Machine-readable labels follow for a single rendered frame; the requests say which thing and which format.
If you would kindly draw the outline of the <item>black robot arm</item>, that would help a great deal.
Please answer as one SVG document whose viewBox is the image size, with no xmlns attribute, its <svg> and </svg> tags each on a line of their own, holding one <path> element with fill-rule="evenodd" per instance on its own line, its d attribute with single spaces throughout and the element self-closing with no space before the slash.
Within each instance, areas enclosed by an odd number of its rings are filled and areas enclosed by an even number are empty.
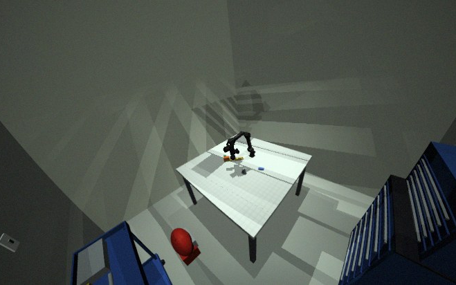
<svg viewBox="0 0 456 285">
<path fill-rule="evenodd" d="M 244 131 L 240 131 L 240 133 L 238 133 L 235 137 L 228 139 L 228 142 L 226 143 L 227 146 L 225 146 L 223 148 L 223 151 L 226 153 L 227 151 L 233 150 L 234 149 L 234 145 L 235 145 L 234 144 L 235 141 L 237 139 L 239 139 L 240 137 L 242 137 L 243 135 L 246 138 L 246 141 L 247 141 L 247 144 L 248 144 L 248 149 L 247 150 L 250 152 L 250 157 L 254 158 L 256 151 L 254 151 L 254 149 L 253 149 L 253 147 L 251 145 L 250 133 L 248 133 L 247 131 L 245 131 L 245 132 Z M 239 154 L 238 148 L 235 149 L 235 154 Z"/>
</svg>

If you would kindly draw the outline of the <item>yellow bar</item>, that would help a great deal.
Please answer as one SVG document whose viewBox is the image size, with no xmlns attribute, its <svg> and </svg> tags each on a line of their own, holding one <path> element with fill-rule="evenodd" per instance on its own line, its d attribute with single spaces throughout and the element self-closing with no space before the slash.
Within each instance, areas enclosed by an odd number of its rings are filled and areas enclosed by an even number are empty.
<svg viewBox="0 0 456 285">
<path fill-rule="evenodd" d="M 234 160 L 243 160 L 244 157 L 235 158 Z M 224 162 L 234 161 L 229 158 L 229 156 L 224 156 Z"/>
</svg>

